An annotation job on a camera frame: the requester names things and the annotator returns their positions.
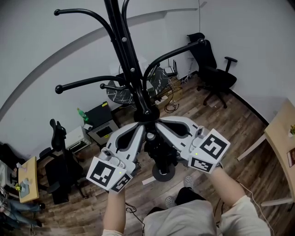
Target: shoe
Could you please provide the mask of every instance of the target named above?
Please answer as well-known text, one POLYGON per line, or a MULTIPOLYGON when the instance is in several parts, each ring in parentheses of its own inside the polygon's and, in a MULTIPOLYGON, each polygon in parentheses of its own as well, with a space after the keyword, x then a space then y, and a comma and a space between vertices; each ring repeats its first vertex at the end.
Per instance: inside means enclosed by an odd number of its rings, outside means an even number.
POLYGON ((41 210, 44 210, 45 209, 45 204, 44 203, 40 203, 39 204, 39 207, 40 207, 41 210))
POLYGON ((191 176, 186 176, 186 178, 183 180, 183 184, 186 188, 193 189, 193 186, 194 186, 193 178, 191 176))
POLYGON ((167 208, 176 207, 176 203, 172 197, 167 197, 165 199, 165 205, 167 208))
POLYGON ((37 222, 37 226, 39 226, 40 228, 42 228, 42 223, 41 223, 41 221, 38 220, 38 219, 36 219, 35 221, 37 222))

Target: power strip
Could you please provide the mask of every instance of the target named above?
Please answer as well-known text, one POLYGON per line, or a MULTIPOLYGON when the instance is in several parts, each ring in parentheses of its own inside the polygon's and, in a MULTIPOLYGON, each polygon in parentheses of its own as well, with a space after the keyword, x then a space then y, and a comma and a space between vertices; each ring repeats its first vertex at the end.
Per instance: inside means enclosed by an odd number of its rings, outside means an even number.
POLYGON ((166 95, 164 95, 164 96, 161 98, 160 101, 159 101, 159 100, 156 100, 156 101, 155 101, 155 104, 159 105, 159 104, 161 104, 162 102, 164 102, 164 101, 166 101, 166 100, 168 100, 168 97, 167 97, 166 95))

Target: table leg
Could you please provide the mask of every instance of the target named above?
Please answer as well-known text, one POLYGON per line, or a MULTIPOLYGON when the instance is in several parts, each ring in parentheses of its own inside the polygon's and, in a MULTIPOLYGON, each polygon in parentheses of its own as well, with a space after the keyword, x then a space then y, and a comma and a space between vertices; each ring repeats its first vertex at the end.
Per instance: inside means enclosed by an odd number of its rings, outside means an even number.
POLYGON ((255 148, 257 148, 265 139, 266 139, 266 136, 265 134, 263 134, 251 147, 249 147, 241 156, 237 158, 238 161, 246 157, 250 152, 252 152, 255 148))
POLYGON ((261 203, 262 207, 268 207, 268 206, 275 206, 275 205, 281 205, 281 204, 292 204, 294 202, 293 198, 285 197, 277 200, 272 201, 264 201, 261 203))

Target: sticker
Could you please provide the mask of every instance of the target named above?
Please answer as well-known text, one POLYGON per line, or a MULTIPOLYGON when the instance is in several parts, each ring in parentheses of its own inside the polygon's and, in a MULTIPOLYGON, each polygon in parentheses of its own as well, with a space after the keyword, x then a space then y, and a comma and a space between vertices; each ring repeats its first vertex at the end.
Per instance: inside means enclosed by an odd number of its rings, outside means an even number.
POLYGON ((99 161, 90 175, 90 179, 106 187, 110 182, 114 171, 114 167, 99 161))
POLYGON ((226 147, 227 143, 223 142, 212 134, 200 145, 200 149, 205 151, 216 160, 226 147))
POLYGON ((112 187, 112 190, 117 193, 120 192, 120 190, 124 188, 124 186, 129 182, 130 179, 131 178, 127 174, 124 174, 124 176, 112 187))
POLYGON ((212 165, 213 164, 211 163, 192 157, 191 167, 193 168, 196 168, 198 170, 205 171, 205 172, 210 172, 212 165))

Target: black chair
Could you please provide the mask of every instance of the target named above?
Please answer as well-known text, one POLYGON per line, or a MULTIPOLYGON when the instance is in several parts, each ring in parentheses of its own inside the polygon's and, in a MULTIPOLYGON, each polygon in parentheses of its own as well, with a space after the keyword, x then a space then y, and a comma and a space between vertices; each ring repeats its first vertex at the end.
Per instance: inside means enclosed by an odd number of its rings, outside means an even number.
POLYGON ((77 182, 80 178, 85 177, 83 175, 83 168, 74 160, 72 152, 65 148, 65 128, 60 125, 59 121, 55 123, 54 119, 50 120, 50 125, 53 128, 52 148, 57 152, 62 151, 63 154, 56 156, 52 154, 52 150, 49 147, 40 153, 40 159, 43 159, 45 156, 54 157, 53 160, 45 165, 49 188, 41 189, 52 193, 55 204, 69 201, 68 193, 70 193, 72 185, 75 185, 83 198, 88 198, 82 193, 77 182))
MULTIPOLYGON (((200 38, 205 38, 202 33, 196 33, 188 36, 192 43, 196 42, 200 38)), ((225 59, 228 60, 225 71, 216 69, 216 61, 213 56, 211 44, 208 40, 206 40, 205 46, 197 45, 190 51, 199 65, 198 76, 206 83, 206 86, 198 86, 197 90, 200 91, 201 89, 206 89, 211 91, 210 94, 205 98, 203 104, 206 106, 208 100, 213 95, 216 95, 222 101, 224 108, 227 108, 227 105, 220 93, 230 93, 229 88, 235 84, 236 77, 228 73, 228 71, 230 69, 231 62, 238 61, 230 57, 225 57, 225 59)))

